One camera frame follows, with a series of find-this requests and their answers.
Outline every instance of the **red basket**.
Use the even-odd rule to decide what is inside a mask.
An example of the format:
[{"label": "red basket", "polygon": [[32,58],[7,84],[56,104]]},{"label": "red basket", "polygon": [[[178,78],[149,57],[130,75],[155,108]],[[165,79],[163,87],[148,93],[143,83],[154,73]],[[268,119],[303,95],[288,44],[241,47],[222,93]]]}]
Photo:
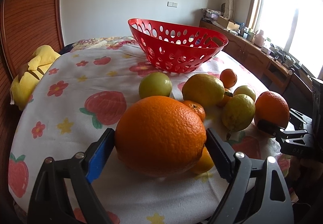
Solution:
[{"label": "red basket", "polygon": [[128,24],[148,61],[168,72],[192,72],[229,42],[225,35],[201,27],[138,18]]}]

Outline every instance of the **window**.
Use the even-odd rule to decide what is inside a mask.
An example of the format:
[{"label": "window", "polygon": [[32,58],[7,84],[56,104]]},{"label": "window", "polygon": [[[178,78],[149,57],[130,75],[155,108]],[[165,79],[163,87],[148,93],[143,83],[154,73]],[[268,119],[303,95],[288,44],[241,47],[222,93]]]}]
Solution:
[{"label": "window", "polygon": [[318,77],[323,65],[323,46],[319,38],[323,1],[258,0],[255,4],[257,16],[249,26],[263,30],[265,38],[270,38],[273,44]]}]

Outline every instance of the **tablecloth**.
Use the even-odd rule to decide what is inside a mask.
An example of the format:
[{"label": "tablecloth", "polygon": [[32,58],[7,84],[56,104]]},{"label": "tablecloth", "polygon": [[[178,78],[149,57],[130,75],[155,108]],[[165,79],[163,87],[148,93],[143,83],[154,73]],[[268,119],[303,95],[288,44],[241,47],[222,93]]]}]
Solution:
[{"label": "tablecloth", "polygon": [[[59,57],[23,111],[12,144],[8,181],[10,193],[26,212],[44,159],[69,159],[97,141],[107,127],[115,129],[126,108],[139,100],[141,79],[160,71],[147,61],[134,41],[99,46],[102,47],[74,50]],[[237,61],[219,52],[193,73],[166,73],[173,84],[171,97],[182,100],[181,88],[190,76],[207,73],[219,78],[226,68],[237,73],[238,81],[232,90],[246,84],[253,87],[257,97],[267,90]],[[97,105],[97,113],[88,112],[87,100],[95,105],[97,97],[106,98],[107,105]],[[215,128],[225,140],[227,129],[219,116],[221,109],[209,108],[206,113],[205,127]],[[288,157],[280,154],[278,143],[258,131],[253,122],[232,134],[229,143],[251,158],[274,156],[283,172],[288,171]],[[185,172],[150,178],[128,169],[118,160],[115,150],[100,178],[92,184],[115,224],[197,223],[212,215],[227,185],[215,167],[201,175]],[[75,215],[84,221],[69,182],[67,189]]]}]

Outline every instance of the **white tag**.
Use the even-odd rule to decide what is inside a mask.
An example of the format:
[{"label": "white tag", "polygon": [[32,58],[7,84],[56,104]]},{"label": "white tag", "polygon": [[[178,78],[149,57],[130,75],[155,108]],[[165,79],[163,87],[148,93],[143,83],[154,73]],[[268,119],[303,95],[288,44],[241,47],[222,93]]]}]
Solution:
[{"label": "white tag", "polygon": [[11,88],[9,89],[9,92],[10,92],[10,98],[11,98],[10,105],[14,105],[15,104],[15,101],[14,101],[14,97],[12,95]]}]

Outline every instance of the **green fruit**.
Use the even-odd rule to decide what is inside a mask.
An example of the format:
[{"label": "green fruit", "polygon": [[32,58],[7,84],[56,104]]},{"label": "green fruit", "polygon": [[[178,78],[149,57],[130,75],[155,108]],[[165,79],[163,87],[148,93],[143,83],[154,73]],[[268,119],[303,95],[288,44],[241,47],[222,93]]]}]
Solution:
[{"label": "green fruit", "polygon": [[251,97],[238,94],[224,106],[221,118],[229,131],[238,132],[247,128],[255,116],[255,103]]},{"label": "green fruit", "polygon": [[224,97],[224,86],[220,79],[208,74],[191,76],[182,88],[184,100],[199,103],[204,108],[219,103]]},{"label": "green fruit", "polygon": [[169,97],[172,92],[172,82],[167,75],[161,72],[150,73],[145,76],[139,85],[141,99],[151,96]]},{"label": "green fruit", "polygon": [[235,91],[233,92],[234,96],[239,95],[239,94],[245,94],[245,95],[251,97],[254,102],[256,101],[255,91],[247,85],[242,85],[242,86],[236,88]]}]

